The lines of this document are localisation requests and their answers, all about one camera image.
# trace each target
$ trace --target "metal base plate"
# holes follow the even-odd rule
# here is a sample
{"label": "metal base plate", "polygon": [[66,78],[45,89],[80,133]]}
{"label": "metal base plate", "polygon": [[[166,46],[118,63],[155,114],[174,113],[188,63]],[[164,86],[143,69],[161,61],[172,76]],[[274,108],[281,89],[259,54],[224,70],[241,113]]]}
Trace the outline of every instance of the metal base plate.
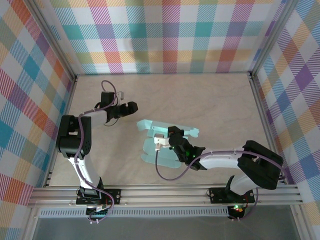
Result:
{"label": "metal base plate", "polygon": [[[210,197],[211,204],[232,204],[232,203],[234,203],[227,198],[224,187],[211,187],[211,188],[209,188],[208,196]],[[254,196],[254,192],[252,190],[247,191],[243,195],[243,199],[241,201],[235,202],[235,203],[246,204],[247,201],[249,204],[253,204],[255,202],[255,196]]]}
{"label": "metal base plate", "polygon": [[[105,189],[121,189],[123,207],[208,207],[234,206],[234,203],[211,203],[209,189],[225,188],[225,184],[165,184],[112,185]],[[302,198],[296,185],[278,184],[275,190],[259,188],[258,205],[301,205]],[[33,190],[29,207],[76,207],[76,186],[49,186]]]}

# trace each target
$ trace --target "glass panel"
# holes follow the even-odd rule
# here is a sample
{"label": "glass panel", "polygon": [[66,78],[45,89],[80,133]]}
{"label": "glass panel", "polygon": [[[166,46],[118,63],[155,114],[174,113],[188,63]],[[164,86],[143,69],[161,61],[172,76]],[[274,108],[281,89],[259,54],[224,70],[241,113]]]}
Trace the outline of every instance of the glass panel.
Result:
{"label": "glass panel", "polygon": [[299,240],[289,206],[258,206],[243,221],[226,217],[110,217],[99,225],[86,218],[40,218],[34,240]]}

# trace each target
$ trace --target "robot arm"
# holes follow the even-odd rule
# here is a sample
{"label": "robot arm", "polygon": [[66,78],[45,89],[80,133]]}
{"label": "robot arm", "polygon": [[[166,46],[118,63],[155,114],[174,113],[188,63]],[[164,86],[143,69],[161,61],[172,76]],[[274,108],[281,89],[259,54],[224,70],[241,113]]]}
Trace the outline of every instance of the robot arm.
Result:
{"label": "robot arm", "polygon": [[183,136],[183,130],[176,126],[169,127],[167,138],[161,134],[154,136],[155,150],[159,151],[161,147],[172,149],[180,162],[196,171],[212,168],[242,170],[242,174],[231,176],[225,187],[224,192],[229,200],[241,201],[244,194],[257,187],[268,190],[277,188],[284,160],[259,143],[249,140],[240,149],[213,152],[205,147],[192,146]]}
{"label": "robot arm", "polygon": [[[103,108],[113,102],[115,93],[102,92],[101,102],[97,103],[95,108]],[[104,190],[104,185],[101,177],[96,172],[90,156],[92,144],[92,128],[108,123],[111,119],[118,119],[135,113],[138,110],[138,105],[135,102],[128,102],[121,104],[124,99],[124,93],[118,92],[116,94],[116,103],[105,110],[94,111],[85,114],[81,117],[83,127],[83,145],[75,162],[75,155],[78,151],[81,142],[81,132],[79,131],[78,117],[73,115],[63,115],[61,118],[59,131],[56,140],[56,149],[58,152],[68,159],[73,165],[79,179],[80,188],[77,191],[77,204],[81,205],[104,205],[106,196],[101,194],[100,191],[93,189],[86,181],[92,186]]]}

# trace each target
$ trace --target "cable connector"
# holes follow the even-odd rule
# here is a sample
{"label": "cable connector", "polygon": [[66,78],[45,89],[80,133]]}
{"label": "cable connector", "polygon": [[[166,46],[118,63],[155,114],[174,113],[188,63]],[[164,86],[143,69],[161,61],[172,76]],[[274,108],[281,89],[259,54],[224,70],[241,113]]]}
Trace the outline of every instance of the cable connector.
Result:
{"label": "cable connector", "polygon": [[95,211],[96,211],[96,212],[100,212],[100,211],[105,210],[105,209],[107,209],[107,208],[108,208],[107,204],[103,204],[103,205],[97,206],[97,207],[95,208]]}
{"label": "cable connector", "polygon": [[161,148],[170,148],[169,138],[163,134],[154,135],[155,151],[160,151]]}

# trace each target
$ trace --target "aluminum rail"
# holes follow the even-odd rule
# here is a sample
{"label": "aluminum rail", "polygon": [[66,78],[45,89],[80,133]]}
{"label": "aluminum rail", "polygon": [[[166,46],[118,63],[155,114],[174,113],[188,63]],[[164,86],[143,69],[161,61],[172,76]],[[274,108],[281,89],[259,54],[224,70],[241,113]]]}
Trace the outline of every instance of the aluminum rail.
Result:
{"label": "aluminum rail", "polygon": [[[205,207],[232,206],[211,204],[209,188],[224,188],[225,184],[173,184],[173,185],[112,185],[106,189],[121,189],[120,204],[115,207]],[[76,206],[76,186],[35,188],[29,207]],[[278,184],[277,189],[259,189],[259,205],[300,205],[302,198],[296,185]]]}
{"label": "aluminum rail", "polygon": [[68,61],[68,58],[66,57],[63,49],[60,47],[57,38],[53,34],[49,24],[47,23],[42,11],[36,4],[35,0],[24,0],[24,3],[33,15],[36,23],[39,25],[41,32],[50,44],[65,72],[68,74],[68,77],[75,81],[77,78],[77,74],[73,70],[70,62]]}
{"label": "aluminum rail", "polygon": [[290,18],[292,12],[295,10],[295,7],[297,6],[299,0],[289,0],[286,2],[279,19],[276,21],[268,39],[263,47],[253,69],[252,69],[252,75],[254,77],[257,76],[259,70],[264,65],[270,51],[272,50],[273,46],[278,40],[278,37],[280,36],[282,30],[284,29],[286,23],[288,22],[288,19]]}

